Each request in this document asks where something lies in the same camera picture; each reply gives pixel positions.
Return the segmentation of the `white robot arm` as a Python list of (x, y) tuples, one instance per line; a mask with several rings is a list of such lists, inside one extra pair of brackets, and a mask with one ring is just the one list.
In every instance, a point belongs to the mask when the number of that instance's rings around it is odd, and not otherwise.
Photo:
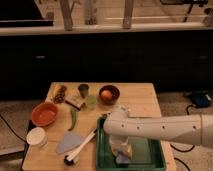
[(167, 117), (130, 117), (124, 107), (116, 107), (107, 116), (103, 128), (109, 135), (112, 154), (132, 158), (130, 137), (142, 137), (213, 149), (213, 115)]

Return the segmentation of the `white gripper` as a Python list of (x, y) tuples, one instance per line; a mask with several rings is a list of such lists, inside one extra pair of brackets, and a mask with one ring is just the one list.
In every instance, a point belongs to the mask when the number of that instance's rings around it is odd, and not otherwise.
[(128, 158), (132, 157), (132, 146), (128, 137), (110, 135), (109, 145), (114, 156), (118, 156), (122, 152)]

